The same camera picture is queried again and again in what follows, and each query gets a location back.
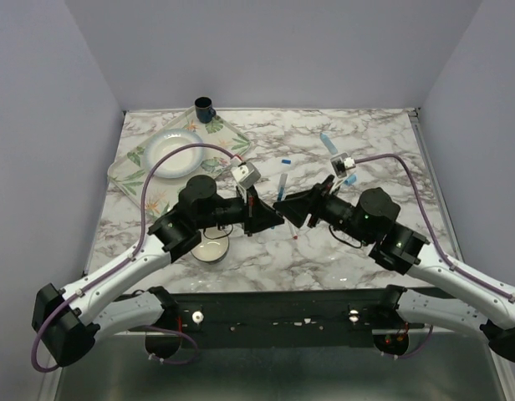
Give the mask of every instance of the white bowl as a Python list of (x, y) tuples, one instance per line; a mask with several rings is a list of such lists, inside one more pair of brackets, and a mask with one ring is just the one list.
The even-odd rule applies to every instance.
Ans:
[[(201, 144), (203, 141), (194, 132), (186, 129), (169, 129), (155, 134), (146, 146), (145, 165), (151, 170), (156, 163), (173, 150), (188, 144)], [(154, 173), (161, 178), (179, 178), (196, 170), (204, 158), (204, 148), (183, 150), (166, 160)]]
[(206, 235), (211, 239), (202, 234), (201, 242), (192, 248), (191, 254), (199, 261), (209, 264), (218, 263), (226, 256), (230, 240), (225, 236), (224, 230), (216, 227), (208, 228)]

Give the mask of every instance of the white wall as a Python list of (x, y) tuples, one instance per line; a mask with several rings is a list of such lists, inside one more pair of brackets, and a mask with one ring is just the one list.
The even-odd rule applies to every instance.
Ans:
[(481, 0), (66, 0), (124, 109), (419, 106)]
[(485, 0), (421, 124), (466, 261), (515, 285), (515, 0)]
[(62, 0), (0, 0), (0, 401), (38, 397), (36, 291), (79, 277), (122, 113)]

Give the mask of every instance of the dark blue cup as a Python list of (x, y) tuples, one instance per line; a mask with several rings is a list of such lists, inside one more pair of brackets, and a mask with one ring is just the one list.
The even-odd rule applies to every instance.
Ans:
[(217, 112), (213, 108), (211, 99), (209, 98), (198, 98), (194, 101), (194, 107), (196, 108), (196, 117), (201, 123), (207, 124), (211, 122), (213, 117), (217, 115)]

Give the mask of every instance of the clear tray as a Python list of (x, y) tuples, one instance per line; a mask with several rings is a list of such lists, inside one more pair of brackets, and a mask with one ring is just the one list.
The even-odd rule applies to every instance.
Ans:
[[(157, 132), (168, 129), (183, 128), (194, 131), (206, 144), (219, 145), (242, 155), (250, 149), (252, 142), (241, 131), (217, 115), (210, 123), (202, 124), (196, 117), (194, 107), (165, 125)], [(140, 205), (140, 193), (147, 176), (143, 160), (144, 149), (151, 140), (148, 138), (136, 146), (127, 155), (117, 159), (107, 171), (111, 182), (120, 188), (136, 204)], [(217, 178), (228, 166), (229, 159), (224, 154), (204, 149), (204, 159), (196, 170), (189, 175), (175, 179), (153, 177), (146, 194), (146, 212), (153, 218), (165, 214), (175, 203), (177, 195), (185, 187), (189, 178), (194, 175), (209, 175)]]

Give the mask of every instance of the marble countertop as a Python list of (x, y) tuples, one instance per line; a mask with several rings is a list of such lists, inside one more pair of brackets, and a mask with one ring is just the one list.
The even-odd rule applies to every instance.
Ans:
[[(116, 157), (126, 154), (180, 113), (128, 113)], [(219, 114), (253, 141), (253, 147), (244, 157), (260, 170), (262, 179), (256, 185), (257, 191), (269, 205), (276, 199), (282, 173), (288, 173), (289, 194), (309, 189), (333, 172), (330, 155), (319, 139), (321, 132), (329, 134), (340, 152), (346, 151), (355, 158), (388, 152), (402, 155), (416, 178), (444, 250), (452, 252), (405, 110), (219, 110)], [(292, 164), (282, 164), (281, 159), (290, 159)], [(343, 199), (355, 204), (363, 190), (381, 186), (401, 206), (398, 222), (428, 236), (410, 182), (398, 163), (378, 160), (359, 165), (356, 175), (356, 184), (344, 186), (339, 193)], [(220, 195), (233, 196), (229, 173), (221, 175), (217, 185)], [(89, 271), (121, 254), (138, 239), (139, 233), (137, 206), (109, 184)], [(297, 240), (292, 239), (287, 225), (252, 238), (245, 237), (236, 226), (230, 236), (230, 251), (220, 263), (201, 264), (189, 254), (131, 289), (162, 285), (169, 292), (239, 292), (427, 285), (376, 266), (366, 256), (369, 251), (370, 246), (355, 250), (337, 242), (324, 223), (312, 230), (307, 227), (298, 230)]]

